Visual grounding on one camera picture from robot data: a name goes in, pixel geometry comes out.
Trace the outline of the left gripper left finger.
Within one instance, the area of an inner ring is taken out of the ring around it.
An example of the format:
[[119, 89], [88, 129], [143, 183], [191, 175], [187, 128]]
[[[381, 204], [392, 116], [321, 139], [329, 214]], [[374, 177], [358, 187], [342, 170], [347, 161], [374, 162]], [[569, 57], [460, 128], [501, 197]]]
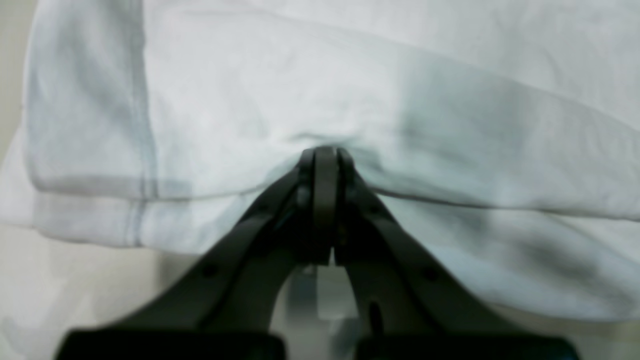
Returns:
[[178, 282], [98, 329], [70, 332], [58, 360], [285, 360], [270, 333], [282, 285], [330, 261], [330, 148], [307, 149]]

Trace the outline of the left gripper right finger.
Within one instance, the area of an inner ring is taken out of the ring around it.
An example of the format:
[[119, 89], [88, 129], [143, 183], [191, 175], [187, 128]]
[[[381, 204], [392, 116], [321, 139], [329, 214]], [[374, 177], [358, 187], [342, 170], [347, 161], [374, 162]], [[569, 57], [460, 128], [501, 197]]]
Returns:
[[398, 224], [336, 151], [336, 262], [363, 322], [357, 360], [578, 360], [567, 340], [491, 310]]

